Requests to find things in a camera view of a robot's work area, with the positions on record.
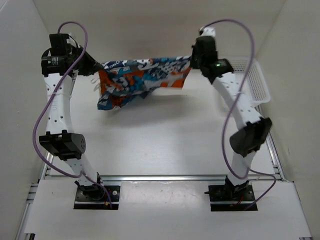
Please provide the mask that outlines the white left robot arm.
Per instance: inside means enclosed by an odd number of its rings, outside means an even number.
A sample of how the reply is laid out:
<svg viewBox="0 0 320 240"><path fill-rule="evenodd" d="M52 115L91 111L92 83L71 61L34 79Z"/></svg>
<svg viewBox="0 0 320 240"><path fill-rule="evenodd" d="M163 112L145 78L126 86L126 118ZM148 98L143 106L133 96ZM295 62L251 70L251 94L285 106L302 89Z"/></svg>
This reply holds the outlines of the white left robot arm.
<svg viewBox="0 0 320 240"><path fill-rule="evenodd" d="M85 156L85 137L72 126L70 100L77 76L94 75L104 67L67 33L50 34L49 40L51 47L41 56L49 107L46 131L39 136L39 143L72 169L85 196L98 201L106 195L105 188Z"/></svg>

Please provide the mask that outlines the colourful patterned shorts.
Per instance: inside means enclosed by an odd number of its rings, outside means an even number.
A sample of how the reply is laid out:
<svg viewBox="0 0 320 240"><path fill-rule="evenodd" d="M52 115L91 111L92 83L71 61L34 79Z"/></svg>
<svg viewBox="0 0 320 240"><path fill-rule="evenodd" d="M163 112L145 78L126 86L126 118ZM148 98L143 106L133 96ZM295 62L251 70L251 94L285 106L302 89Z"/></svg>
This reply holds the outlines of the colourful patterned shorts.
<svg viewBox="0 0 320 240"><path fill-rule="evenodd" d="M190 62L190 56L176 56L102 63L96 86L100 90L97 109L118 110L137 97L146 98L156 89L183 88L191 70Z"/></svg>

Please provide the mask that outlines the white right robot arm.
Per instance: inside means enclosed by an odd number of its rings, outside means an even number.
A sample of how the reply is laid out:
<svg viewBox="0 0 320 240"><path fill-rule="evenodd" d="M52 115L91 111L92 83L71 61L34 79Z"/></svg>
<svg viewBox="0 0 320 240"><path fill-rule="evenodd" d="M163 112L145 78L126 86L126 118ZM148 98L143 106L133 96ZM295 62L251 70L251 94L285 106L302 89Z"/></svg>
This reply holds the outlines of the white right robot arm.
<svg viewBox="0 0 320 240"><path fill-rule="evenodd" d="M214 37L196 38L190 65L209 80L228 106L227 116L235 120L237 132L229 138L233 158L231 163L226 163L229 172L223 190L227 198L236 200L247 188L253 158L266 141L272 121L262 117L240 90L241 84L236 80L230 62L218 58Z"/></svg>

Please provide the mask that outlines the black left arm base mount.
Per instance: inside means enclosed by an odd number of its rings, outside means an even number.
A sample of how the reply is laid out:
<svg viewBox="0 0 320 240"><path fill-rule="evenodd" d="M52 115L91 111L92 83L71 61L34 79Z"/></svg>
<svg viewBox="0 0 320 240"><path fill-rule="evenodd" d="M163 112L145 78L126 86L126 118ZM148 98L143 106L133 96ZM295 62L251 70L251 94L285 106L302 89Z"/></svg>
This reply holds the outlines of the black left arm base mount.
<svg viewBox="0 0 320 240"><path fill-rule="evenodd" d="M75 193L73 208L75 210L118 210L121 186L105 185L107 192L93 184L83 186L75 181L77 190Z"/></svg>

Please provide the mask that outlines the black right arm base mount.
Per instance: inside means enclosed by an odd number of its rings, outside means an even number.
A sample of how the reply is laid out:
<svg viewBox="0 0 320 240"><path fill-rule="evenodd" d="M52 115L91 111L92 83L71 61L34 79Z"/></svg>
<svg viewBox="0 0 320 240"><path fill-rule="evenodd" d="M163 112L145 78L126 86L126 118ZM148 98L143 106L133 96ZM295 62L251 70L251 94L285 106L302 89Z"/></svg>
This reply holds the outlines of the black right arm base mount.
<svg viewBox="0 0 320 240"><path fill-rule="evenodd" d="M252 185L248 185L234 195L225 185L209 185L204 192L209 196L211 212L257 211L257 203Z"/></svg>

